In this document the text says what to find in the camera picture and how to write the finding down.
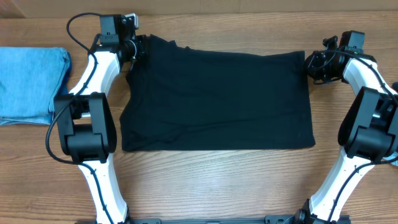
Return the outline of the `black garment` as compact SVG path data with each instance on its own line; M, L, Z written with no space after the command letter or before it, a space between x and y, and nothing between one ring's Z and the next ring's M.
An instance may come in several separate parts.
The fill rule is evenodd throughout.
M146 42L147 56L126 77L124 151L315 145L304 52L211 52L154 35Z

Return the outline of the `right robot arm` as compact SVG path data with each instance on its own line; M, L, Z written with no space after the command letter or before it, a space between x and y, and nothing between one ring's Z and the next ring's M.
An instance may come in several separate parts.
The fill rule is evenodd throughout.
M361 179L375 166L397 161L391 157L397 152L397 91L384 81L376 59L363 52L364 39L355 30L324 39L325 49L305 61L315 84L342 81L355 99L339 129L338 160L289 223L349 223L341 210Z

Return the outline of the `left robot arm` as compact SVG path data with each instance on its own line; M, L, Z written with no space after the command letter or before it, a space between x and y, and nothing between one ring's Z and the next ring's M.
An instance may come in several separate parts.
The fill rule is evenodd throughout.
M135 13L98 17L101 30L91 47L84 46L88 63L83 75L69 93L54 99L50 128L58 129L62 151L71 159L61 159L50 150L51 130L45 145L53 159L80 169L95 205L95 223L132 223L114 169L117 133L107 96L123 65L146 56L146 38L136 35Z

